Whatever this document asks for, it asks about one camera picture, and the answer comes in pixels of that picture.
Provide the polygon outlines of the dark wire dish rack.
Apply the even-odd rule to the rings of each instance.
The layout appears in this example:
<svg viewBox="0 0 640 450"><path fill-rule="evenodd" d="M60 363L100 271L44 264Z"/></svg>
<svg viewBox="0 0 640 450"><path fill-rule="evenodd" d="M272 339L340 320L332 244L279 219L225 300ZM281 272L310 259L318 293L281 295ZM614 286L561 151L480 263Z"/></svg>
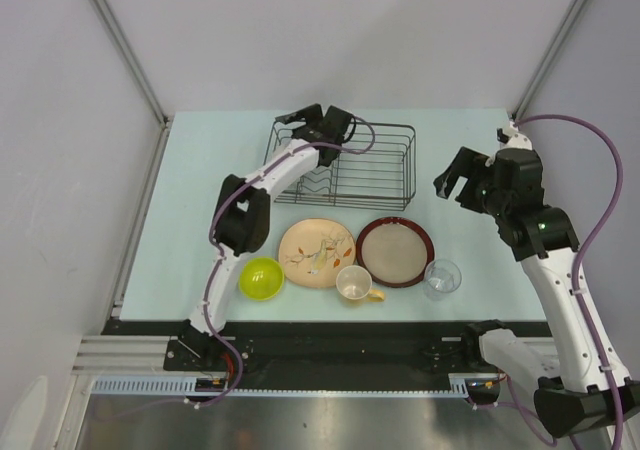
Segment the dark wire dish rack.
<svg viewBox="0 0 640 450"><path fill-rule="evenodd" d="M353 120L331 165L292 183L278 203L403 211L416 191L416 130Z"/></svg>

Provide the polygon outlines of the yellow green bowl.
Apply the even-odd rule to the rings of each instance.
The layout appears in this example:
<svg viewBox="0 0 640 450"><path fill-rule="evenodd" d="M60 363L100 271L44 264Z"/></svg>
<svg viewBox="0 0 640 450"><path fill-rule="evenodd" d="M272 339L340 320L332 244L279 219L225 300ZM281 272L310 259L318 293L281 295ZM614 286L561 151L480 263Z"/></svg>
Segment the yellow green bowl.
<svg viewBox="0 0 640 450"><path fill-rule="evenodd" d="M280 292L284 281L284 270L278 261L269 257L257 257L244 266L238 287L247 298L266 301Z"/></svg>

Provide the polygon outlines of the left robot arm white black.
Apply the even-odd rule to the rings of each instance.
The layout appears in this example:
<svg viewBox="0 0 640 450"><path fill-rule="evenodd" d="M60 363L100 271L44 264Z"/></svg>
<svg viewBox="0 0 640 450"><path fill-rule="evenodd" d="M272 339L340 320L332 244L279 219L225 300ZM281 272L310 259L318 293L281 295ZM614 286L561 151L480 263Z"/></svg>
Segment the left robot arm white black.
<svg viewBox="0 0 640 450"><path fill-rule="evenodd" d="M345 146L357 118L338 107L323 110L312 104L277 116L274 123L295 126L288 143L258 170L244 177L228 175L220 189L208 235L217 254L203 297L177 337L187 359L202 370L214 367L230 349L219 331L239 272L269 235L274 199L307 173L330 166L341 153L358 152Z"/></svg>

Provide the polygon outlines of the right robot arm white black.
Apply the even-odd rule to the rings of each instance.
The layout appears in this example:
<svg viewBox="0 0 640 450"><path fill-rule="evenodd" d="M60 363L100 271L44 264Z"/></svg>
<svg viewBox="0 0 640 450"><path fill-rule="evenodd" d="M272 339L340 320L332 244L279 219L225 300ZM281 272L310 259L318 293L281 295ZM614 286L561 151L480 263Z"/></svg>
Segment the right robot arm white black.
<svg viewBox="0 0 640 450"><path fill-rule="evenodd" d="M545 430L555 438L625 422L639 412L639 383L609 340L578 263L579 242L568 215L544 203L543 165L525 148L493 156L461 148L434 181L438 197L491 216L542 305L557 352L551 361L503 322L466 327L463 363L473 371L494 366L533 399Z"/></svg>

